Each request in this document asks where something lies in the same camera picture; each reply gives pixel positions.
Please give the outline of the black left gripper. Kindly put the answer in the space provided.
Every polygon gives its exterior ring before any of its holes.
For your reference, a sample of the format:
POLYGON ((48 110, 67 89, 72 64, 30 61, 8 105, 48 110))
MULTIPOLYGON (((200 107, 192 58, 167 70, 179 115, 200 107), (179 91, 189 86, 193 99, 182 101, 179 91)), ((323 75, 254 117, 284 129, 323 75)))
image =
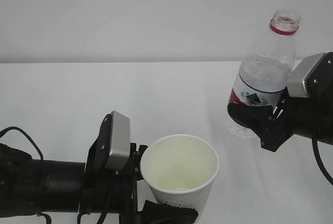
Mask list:
MULTIPOLYGON (((118 214, 118 223, 140 223, 138 220, 137 182, 143 180, 141 159, 146 145, 131 142, 130 157, 122 170, 94 171, 92 159, 87 157, 82 182, 78 223, 84 215, 100 213, 97 223, 104 223, 107 214, 118 214)), ((195 223, 199 214, 195 209, 157 204, 146 200, 142 209, 142 223, 195 223)))

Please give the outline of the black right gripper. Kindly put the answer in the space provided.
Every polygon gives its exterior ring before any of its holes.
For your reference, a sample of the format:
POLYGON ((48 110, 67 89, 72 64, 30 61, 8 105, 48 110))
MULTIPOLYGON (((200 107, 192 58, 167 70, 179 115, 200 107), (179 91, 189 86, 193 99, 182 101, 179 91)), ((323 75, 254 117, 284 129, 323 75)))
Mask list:
POLYGON ((229 103, 229 116, 261 136, 261 148, 276 152, 293 135, 311 138, 316 125, 318 98, 294 98, 284 89, 275 110, 272 106, 229 103))

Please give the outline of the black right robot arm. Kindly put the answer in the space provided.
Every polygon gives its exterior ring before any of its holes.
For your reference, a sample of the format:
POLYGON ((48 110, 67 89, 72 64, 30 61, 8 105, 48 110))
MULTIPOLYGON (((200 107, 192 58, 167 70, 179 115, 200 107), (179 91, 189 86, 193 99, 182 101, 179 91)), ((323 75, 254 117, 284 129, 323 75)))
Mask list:
POLYGON ((249 127, 263 149, 275 152, 293 135, 332 144, 332 53, 304 58, 287 79, 276 107, 229 103, 231 117, 249 127))

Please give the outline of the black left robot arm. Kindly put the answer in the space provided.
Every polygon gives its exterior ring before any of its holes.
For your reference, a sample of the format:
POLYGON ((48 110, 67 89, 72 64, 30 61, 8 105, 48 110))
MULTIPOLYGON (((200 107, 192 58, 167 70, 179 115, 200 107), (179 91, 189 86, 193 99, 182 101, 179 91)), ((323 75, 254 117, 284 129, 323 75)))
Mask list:
POLYGON ((103 223, 108 214, 117 214, 118 223, 194 223, 198 212, 181 204, 145 201, 137 207, 137 182, 142 180, 139 162, 145 145, 130 146, 130 157, 121 171, 94 170, 95 146, 87 161, 35 160, 31 155, 1 145, 1 217, 43 216, 49 213, 98 213, 103 223))

